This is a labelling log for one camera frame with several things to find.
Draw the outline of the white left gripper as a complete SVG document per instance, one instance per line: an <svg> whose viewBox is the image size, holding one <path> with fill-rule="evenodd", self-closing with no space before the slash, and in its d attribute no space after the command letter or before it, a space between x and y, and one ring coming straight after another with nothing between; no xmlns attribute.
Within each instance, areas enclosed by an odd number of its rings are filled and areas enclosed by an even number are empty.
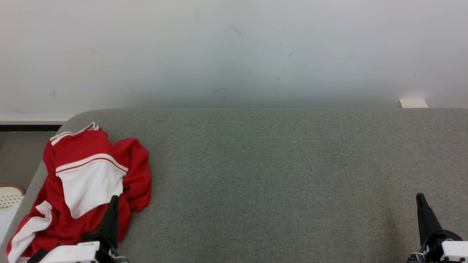
<svg viewBox="0 0 468 263"><path fill-rule="evenodd" d="M112 196L96 234L91 234L76 245L60 245L52 250L41 248L27 263L127 263L119 255L119 196Z"/></svg>

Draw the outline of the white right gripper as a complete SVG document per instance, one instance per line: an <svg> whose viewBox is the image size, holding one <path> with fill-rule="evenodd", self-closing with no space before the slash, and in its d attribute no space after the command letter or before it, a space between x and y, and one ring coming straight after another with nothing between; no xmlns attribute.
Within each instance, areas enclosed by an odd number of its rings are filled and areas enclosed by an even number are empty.
<svg viewBox="0 0 468 263"><path fill-rule="evenodd" d="M468 242L457 234L443 230L423 193L416 195L420 244L418 252L411 253L408 263L466 263Z"/></svg>

